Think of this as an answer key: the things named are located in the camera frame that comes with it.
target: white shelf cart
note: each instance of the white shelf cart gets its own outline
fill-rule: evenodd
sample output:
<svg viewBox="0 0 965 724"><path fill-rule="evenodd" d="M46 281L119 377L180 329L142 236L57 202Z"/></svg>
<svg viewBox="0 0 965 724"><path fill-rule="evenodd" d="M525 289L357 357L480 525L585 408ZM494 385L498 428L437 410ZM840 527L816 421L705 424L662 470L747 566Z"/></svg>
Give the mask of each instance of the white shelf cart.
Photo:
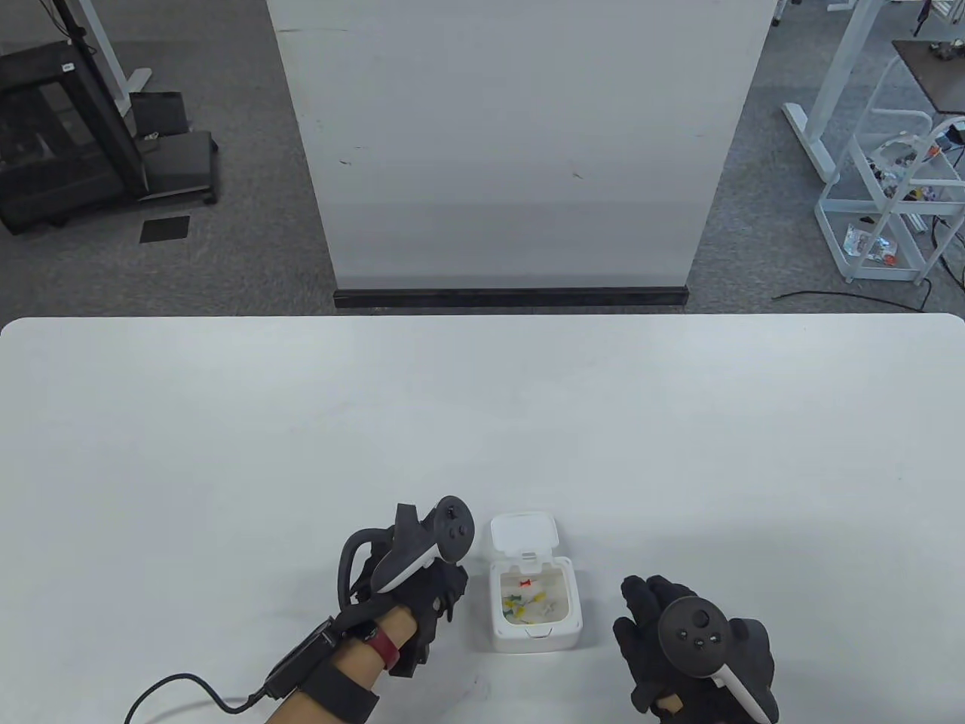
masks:
<svg viewBox="0 0 965 724"><path fill-rule="evenodd" d="M831 180L824 187L814 208L817 223L831 250L831 256L848 283L854 279L881 279L920 284L965 221L965 181L958 176L944 153L932 155L936 139L943 136L953 124L965 122L965 116L949 118L933 126L932 118L924 111L879 108L877 103L885 81L899 63L900 58L895 57L882 74L854 133L838 159ZM903 127L891 132L866 132L865 129L872 121L888 125L901 124ZM874 175L868 154L885 141L896 138L901 132L907 133L909 139L913 140L911 146L914 160L897 180L892 196L888 196ZM838 185L842 173L851 164L861 177L867 197L831 198L832 189ZM936 198L932 201L905 201L910 191L920 187L934 189ZM915 241L909 226L912 222L908 217L921 214L934 215L945 220L945 224L938 227L938 248L929 252L927 258ZM875 220L873 228L869 229L867 224L859 228L870 231L874 238L885 237L897 243L898 253L894 265L885 265L870 259L871 248L866 249L861 257L852 257L844 251L842 243L848 225L857 225L858 220L866 216Z"/></svg>

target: open box lid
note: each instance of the open box lid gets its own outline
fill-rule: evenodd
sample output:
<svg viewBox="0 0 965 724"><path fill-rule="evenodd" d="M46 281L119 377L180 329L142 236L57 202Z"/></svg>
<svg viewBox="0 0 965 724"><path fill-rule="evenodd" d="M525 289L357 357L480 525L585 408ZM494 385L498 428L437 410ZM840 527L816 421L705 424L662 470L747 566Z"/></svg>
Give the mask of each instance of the open box lid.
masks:
<svg viewBox="0 0 965 724"><path fill-rule="evenodd" d="M507 513L489 523L492 545L511 560L548 560L560 544L556 520L549 513Z"/></svg>

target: black baseboard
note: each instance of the black baseboard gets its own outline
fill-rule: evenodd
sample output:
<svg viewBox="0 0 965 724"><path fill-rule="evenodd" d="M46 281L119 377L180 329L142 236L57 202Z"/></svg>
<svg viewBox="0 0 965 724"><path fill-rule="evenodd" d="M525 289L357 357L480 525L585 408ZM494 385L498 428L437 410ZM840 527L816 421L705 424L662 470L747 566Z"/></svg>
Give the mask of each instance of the black baseboard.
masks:
<svg viewBox="0 0 965 724"><path fill-rule="evenodd" d="M338 309L682 306L689 296L686 287L352 289L336 290L333 294Z"/></svg>

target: black velcro strap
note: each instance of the black velcro strap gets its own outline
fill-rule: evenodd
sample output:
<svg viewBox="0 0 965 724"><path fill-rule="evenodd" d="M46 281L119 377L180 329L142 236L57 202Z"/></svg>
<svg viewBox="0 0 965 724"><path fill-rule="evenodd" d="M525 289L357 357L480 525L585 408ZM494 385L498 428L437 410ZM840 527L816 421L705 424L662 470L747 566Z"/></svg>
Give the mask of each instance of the black velcro strap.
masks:
<svg viewBox="0 0 965 724"><path fill-rule="evenodd" d="M378 704L377 696L336 669L330 659L298 688L345 724L365 724Z"/></svg>

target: red wristband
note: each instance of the red wristband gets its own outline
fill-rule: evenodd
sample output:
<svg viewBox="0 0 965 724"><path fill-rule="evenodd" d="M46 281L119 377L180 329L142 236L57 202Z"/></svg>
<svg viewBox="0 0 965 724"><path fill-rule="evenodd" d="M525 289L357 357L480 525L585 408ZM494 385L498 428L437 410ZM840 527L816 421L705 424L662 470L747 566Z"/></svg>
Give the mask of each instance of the red wristband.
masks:
<svg viewBox="0 0 965 724"><path fill-rule="evenodd" d="M368 644L375 652L382 657L382 661L385 662L385 670L389 671L393 666L399 663L401 654L396 645L392 643L392 639L389 638L389 634L378 627L378 624L371 623L359 626L356 628L355 636L364 644Z"/></svg>

